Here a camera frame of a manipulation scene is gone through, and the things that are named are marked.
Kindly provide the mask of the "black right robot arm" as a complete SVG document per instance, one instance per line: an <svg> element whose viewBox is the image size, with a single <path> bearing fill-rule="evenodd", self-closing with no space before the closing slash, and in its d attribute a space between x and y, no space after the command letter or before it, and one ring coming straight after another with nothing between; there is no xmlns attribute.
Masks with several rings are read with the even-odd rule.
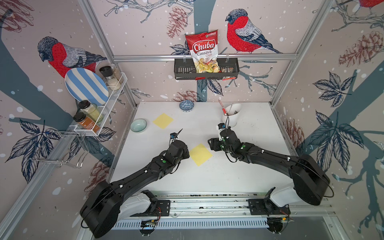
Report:
<svg viewBox="0 0 384 240"><path fill-rule="evenodd" d="M283 155L251 143L242 143L230 128L219 131L219 137L209 139L208 144L211 150L223 151L236 162L261 165L290 177L292 183L271 188L267 194L266 199L277 207L299 201L318 206L329 188L330 179L309 155Z"/></svg>

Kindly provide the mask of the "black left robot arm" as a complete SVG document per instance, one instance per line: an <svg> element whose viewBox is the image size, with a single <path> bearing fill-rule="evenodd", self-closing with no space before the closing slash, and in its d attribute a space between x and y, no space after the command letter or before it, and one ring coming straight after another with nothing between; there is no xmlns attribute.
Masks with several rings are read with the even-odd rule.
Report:
<svg viewBox="0 0 384 240"><path fill-rule="evenodd" d="M92 190L80 215L96 239L113 228L126 200L150 183L172 174L182 160L190 157L188 146L178 140L178 135L170 134L168 149L154 157L141 170L112 183L102 181Z"/></svg>

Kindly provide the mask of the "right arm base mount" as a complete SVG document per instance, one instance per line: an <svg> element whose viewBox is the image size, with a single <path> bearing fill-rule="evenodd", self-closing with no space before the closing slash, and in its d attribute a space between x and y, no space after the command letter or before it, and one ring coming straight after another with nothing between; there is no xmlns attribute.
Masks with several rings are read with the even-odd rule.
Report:
<svg viewBox="0 0 384 240"><path fill-rule="evenodd" d="M261 215L285 215L288 216L291 211L289 205L283 207L277 206L271 199L271 194L276 188L271 188L263 199L248 199L248 209L252 216Z"/></svg>

